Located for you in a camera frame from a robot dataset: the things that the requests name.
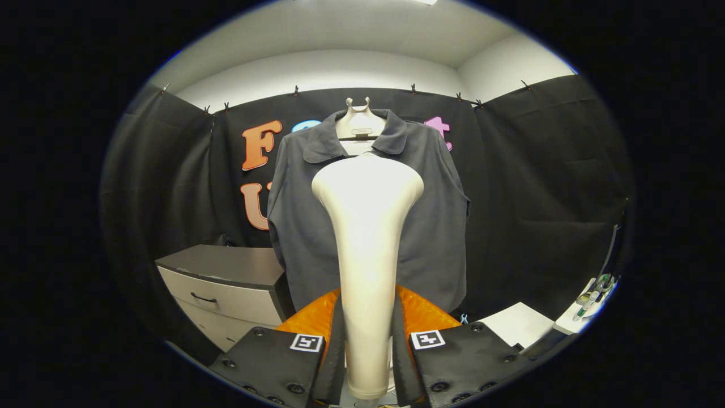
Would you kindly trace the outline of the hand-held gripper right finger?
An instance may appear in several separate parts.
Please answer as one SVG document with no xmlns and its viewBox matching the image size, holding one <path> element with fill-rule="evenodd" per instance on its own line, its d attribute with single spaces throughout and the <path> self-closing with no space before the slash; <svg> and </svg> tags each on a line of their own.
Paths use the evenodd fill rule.
<svg viewBox="0 0 725 408">
<path fill-rule="evenodd" d="M 463 325 L 397 285 L 392 364 L 402 406 L 462 406 L 518 379 L 533 359 L 482 322 Z"/>
</svg>

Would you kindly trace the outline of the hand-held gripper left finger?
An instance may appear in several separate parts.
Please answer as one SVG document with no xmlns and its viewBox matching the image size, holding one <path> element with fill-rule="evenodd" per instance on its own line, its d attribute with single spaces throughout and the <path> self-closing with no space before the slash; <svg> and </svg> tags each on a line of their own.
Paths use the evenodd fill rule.
<svg viewBox="0 0 725 408">
<path fill-rule="evenodd" d="M 341 290 L 303 307 L 277 328 L 251 328 L 210 372 L 265 407 L 326 407 L 344 380 Z"/>
</svg>

